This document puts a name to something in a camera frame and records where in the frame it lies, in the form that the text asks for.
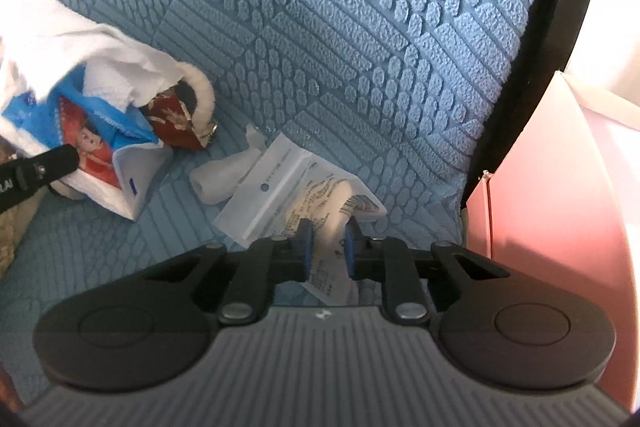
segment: beige object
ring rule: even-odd
[[[640,0],[591,0],[565,72],[640,105]]]

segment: blue cushion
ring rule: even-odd
[[[61,0],[202,68],[219,95],[207,152],[178,153],[136,223],[48,198],[0,285],[2,362],[46,386],[28,337],[69,295],[220,237],[187,175],[243,149],[252,121],[357,174],[388,216],[366,233],[460,241],[466,170],[510,73],[531,0]],[[374,298],[364,285],[362,301]],[[315,304],[296,284],[276,302]]]

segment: patterned fabric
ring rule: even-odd
[[[2,361],[29,400],[45,385],[28,335],[60,299],[220,234],[190,169],[245,147],[257,124],[354,172],[386,205],[366,232],[460,240],[470,155],[507,78],[530,0],[62,0],[212,79],[207,152],[179,153],[137,223],[50,198],[0,284]],[[370,287],[363,299],[372,299]],[[277,302],[314,303],[299,285]]]

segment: metal screw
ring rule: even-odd
[[[244,302],[232,302],[222,308],[222,316],[233,321],[241,321],[249,318],[254,309]]]
[[[401,319],[421,319],[427,314],[427,308],[417,302],[403,302],[396,306],[396,313]]]

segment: white logo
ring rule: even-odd
[[[318,312],[316,314],[316,317],[324,321],[325,319],[328,319],[329,317],[331,317],[331,315],[333,314],[329,310],[322,310],[321,312]]]
[[[4,180],[4,182],[0,182],[0,194],[6,192],[10,188],[14,188],[14,182],[11,179]]]

